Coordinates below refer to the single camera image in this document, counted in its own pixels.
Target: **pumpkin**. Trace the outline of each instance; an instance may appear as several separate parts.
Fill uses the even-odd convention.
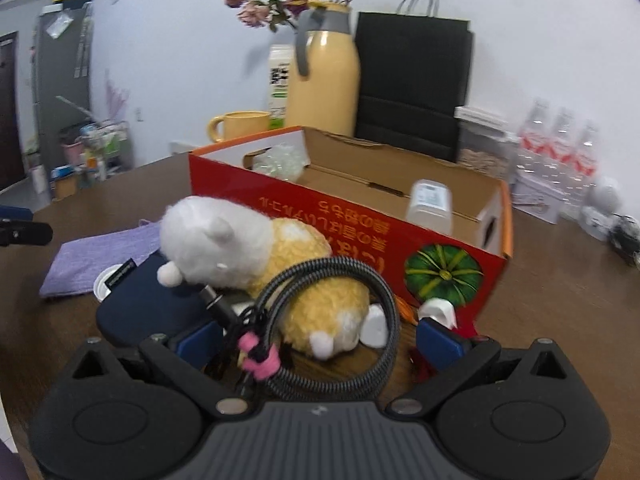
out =
[[[424,246],[404,263],[404,284],[421,303],[442,298],[465,306],[478,293],[482,277],[478,262],[453,245]]]

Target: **crumpled plastic wrap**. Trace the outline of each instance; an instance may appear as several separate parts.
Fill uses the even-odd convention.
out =
[[[305,156],[290,144],[278,144],[254,157],[253,170],[287,182],[296,182],[305,171]]]

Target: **plush toy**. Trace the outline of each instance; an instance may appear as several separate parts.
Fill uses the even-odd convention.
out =
[[[169,262],[158,281],[182,280],[213,288],[243,288],[254,298],[267,283],[295,264],[331,255],[314,227],[294,219],[270,219],[250,208],[190,196],[167,209],[160,247]],[[329,278],[304,290],[289,306],[283,340],[319,360],[349,351],[359,341],[369,311],[369,291],[351,278]]]

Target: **yellow mug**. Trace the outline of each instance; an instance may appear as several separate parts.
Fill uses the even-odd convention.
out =
[[[266,132],[269,129],[270,119],[269,112],[231,112],[210,120],[207,133],[212,142],[237,139]],[[222,135],[218,131],[220,123],[225,123]]]

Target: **wooden table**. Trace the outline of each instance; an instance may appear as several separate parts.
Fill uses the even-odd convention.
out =
[[[60,244],[158,220],[190,193],[186,156],[179,155],[82,190],[37,213],[55,232],[45,247],[0,248],[0,391],[15,443],[32,479],[40,478],[26,428],[57,373],[95,326],[90,294],[43,301],[38,290]],[[535,338],[559,342],[604,408],[613,440],[599,480],[636,480],[640,470],[640,273],[606,245],[568,222],[550,226],[515,212],[515,257],[478,320],[478,330],[503,346],[526,348]],[[385,402],[410,387],[405,326]],[[363,370],[374,355],[359,349],[327,370]]]

